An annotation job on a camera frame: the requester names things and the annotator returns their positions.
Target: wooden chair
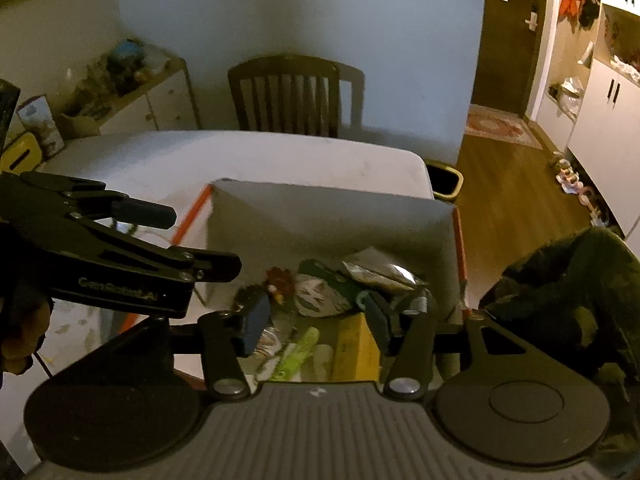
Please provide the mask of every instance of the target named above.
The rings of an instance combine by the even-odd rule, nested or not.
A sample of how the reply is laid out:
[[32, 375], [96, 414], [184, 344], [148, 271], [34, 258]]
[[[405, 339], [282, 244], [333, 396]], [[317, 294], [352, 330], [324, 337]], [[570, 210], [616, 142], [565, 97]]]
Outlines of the wooden chair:
[[[241, 130], [338, 136], [340, 72], [334, 62], [310, 56], [259, 57], [227, 75]], [[253, 102], [250, 114], [245, 95]]]

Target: cord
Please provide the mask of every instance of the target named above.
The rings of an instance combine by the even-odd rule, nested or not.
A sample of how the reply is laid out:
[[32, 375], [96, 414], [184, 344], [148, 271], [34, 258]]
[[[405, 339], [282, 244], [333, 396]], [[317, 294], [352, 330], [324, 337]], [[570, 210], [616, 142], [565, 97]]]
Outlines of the cord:
[[36, 356], [36, 359], [40, 363], [40, 366], [42, 366], [42, 368], [44, 368], [44, 371], [49, 376], [49, 379], [51, 379], [53, 377], [53, 375], [51, 374], [51, 372], [47, 368], [47, 365], [44, 364], [44, 361], [42, 360], [42, 357], [40, 357], [40, 354], [38, 354], [37, 352], [34, 352], [33, 354]]

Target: green fabric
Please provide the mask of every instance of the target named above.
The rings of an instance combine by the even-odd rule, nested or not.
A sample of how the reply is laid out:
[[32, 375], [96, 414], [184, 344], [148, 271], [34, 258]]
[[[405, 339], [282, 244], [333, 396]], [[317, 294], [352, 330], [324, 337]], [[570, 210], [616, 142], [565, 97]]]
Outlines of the green fabric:
[[480, 307], [602, 389], [611, 418], [595, 465], [617, 476], [640, 459], [640, 262], [620, 238], [593, 227], [543, 246]]

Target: doorway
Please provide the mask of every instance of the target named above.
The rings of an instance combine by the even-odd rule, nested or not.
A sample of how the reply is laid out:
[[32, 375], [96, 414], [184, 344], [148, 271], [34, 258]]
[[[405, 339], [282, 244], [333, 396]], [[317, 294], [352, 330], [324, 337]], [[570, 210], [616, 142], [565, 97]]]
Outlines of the doorway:
[[[472, 104], [524, 115], [533, 83], [546, 0], [484, 0]], [[531, 13], [536, 27], [529, 27]]]

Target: green plastic item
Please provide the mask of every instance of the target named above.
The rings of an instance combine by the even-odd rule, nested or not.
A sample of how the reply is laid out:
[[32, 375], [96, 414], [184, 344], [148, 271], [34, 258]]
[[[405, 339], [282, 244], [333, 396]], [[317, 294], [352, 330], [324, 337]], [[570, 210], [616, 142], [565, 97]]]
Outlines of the green plastic item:
[[273, 371], [270, 381], [286, 382], [300, 370], [302, 363], [312, 354], [320, 339], [320, 331], [311, 326], [299, 339], [293, 351], [282, 358]]

